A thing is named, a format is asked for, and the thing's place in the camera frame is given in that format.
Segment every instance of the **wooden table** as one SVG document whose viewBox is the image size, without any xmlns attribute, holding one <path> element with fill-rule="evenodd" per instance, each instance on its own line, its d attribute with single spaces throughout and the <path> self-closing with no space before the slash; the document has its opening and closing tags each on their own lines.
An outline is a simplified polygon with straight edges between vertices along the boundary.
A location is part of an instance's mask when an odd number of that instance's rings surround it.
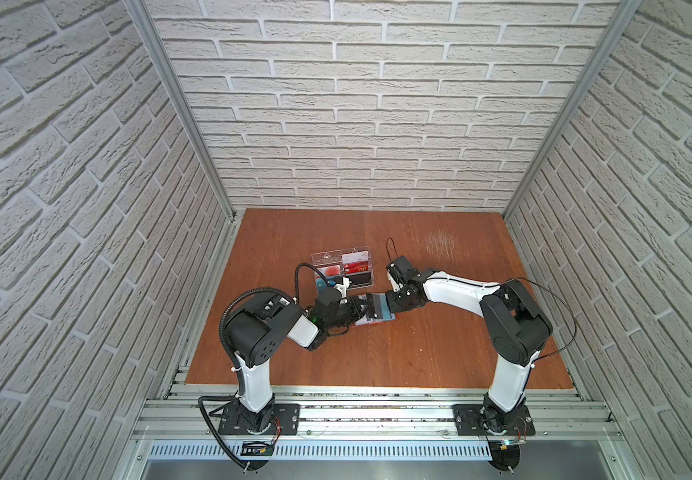
<svg viewBox="0 0 692 480">
<path fill-rule="evenodd" d="M 419 270 L 429 266 L 472 280 L 524 276 L 511 236 L 498 214 L 341 210 L 247 210 L 207 318 L 187 383 L 235 384 L 217 326 L 226 305 L 258 286 L 294 292 L 293 271 L 311 254 L 368 245 L 375 285 L 350 294 L 385 292 L 390 284 L 385 243 Z M 301 271 L 301 304 L 313 303 L 313 272 Z M 553 352 L 553 340 L 544 349 Z M 453 306 L 428 303 L 396 320 L 353 326 L 309 352 L 284 342 L 271 364 L 274 385 L 488 388 L 495 350 L 484 320 Z M 561 356 L 536 364 L 532 389 L 571 389 Z"/>
</svg>

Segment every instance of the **red vip card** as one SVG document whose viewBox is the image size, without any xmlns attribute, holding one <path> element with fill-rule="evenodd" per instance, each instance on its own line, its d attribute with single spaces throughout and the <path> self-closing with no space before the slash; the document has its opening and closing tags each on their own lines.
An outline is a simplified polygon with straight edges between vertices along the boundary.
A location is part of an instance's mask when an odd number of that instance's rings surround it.
<svg viewBox="0 0 692 480">
<path fill-rule="evenodd" d="M 359 272 L 367 272 L 370 269 L 368 262 L 356 262 L 355 264 L 343 265 L 344 274 L 358 274 Z"/>
</svg>

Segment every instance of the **brick wallpaper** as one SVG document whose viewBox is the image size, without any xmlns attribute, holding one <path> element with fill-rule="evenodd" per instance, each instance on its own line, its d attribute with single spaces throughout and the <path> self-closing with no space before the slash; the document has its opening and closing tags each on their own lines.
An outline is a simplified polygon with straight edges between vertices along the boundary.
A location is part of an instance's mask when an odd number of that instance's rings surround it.
<svg viewBox="0 0 692 480">
<path fill-rule="evenodd" d="M 109 478 L 224 221 L 122 2 L 0 2 L 0 478 Z"/>
<path fill-rule="evenodd" d="M 240 212 L 500 212 L 616 2 L 148 6 Z"/>
<path fill-rule="evenodd" d="M 692 478 L 692 2 L 644 1 L 509 228 L 642 471 Z"/>
</svg>

